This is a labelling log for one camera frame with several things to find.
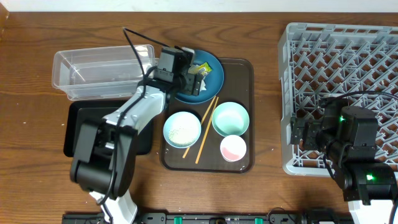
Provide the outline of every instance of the mint green bowl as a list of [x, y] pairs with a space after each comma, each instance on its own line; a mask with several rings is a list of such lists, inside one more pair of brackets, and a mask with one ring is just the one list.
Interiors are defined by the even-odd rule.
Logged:
[[217, 106], [211, 119], [213, 128], [224, 137], [241, 136], [248, 130], [250, 119], [248, 112], [238, 103], [227, 102]]

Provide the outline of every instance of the white wall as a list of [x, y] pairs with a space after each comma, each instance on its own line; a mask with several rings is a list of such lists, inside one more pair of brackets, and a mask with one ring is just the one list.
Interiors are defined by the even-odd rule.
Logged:
[[398, 0], [0, 0], [14, 11], [398, 12]]

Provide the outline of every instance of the green clip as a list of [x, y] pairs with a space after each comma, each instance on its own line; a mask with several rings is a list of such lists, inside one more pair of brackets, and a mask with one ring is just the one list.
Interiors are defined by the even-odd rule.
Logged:
[[182, 224], [182, 217], [174, 217], [174, 224]]
[[254, 224], [262, 224], [264, 221], [262, 220], [262, 218], [255, 218], [254, 219]]

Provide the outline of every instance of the wooden table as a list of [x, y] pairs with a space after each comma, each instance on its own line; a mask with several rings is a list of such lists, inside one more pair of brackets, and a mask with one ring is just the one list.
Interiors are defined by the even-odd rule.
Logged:
[[398, 14], [12, 12], [0, 42], [0, 223], [60, 223], [65, 212], [100, 211], [69, 179], [63, 140], [71, 101], [51, 86], [52, 62], [59, 50], [127, 45], [122, 26], [170, 45], [248, 59], [255, 71], [253, 169], [233, 175], [163, 168], [164, 118], [158, 116], [152, 151], [137, 158], [130, 187], [138, 206], [183, 213], [319, 206], [348, 212], [331, 179], [282, 170], [277, 43], [290, 22], [398, 26]]

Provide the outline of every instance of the plastic bin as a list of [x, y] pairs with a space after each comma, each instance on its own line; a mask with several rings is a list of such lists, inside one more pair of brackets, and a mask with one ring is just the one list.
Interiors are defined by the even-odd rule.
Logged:
[[[398, 27], [291, 23], [279, 40], [282, 167], [290, 175], [329, 177], [318, 151], [290, 144], [290, 118], [320, 119], [327, 95], [377, 90], [398, 95]], [[348, 97], [379, 121], [376, 159], [398, 170], [398, 101], [380, 95]]]
[[[134, 47], [145, 71], [155, 65], [153, 46]], [[141, 68], [129, 45], [66, 50], [54, 56], [52, 86], [69, 100], [131, 96], [141, 80]]]

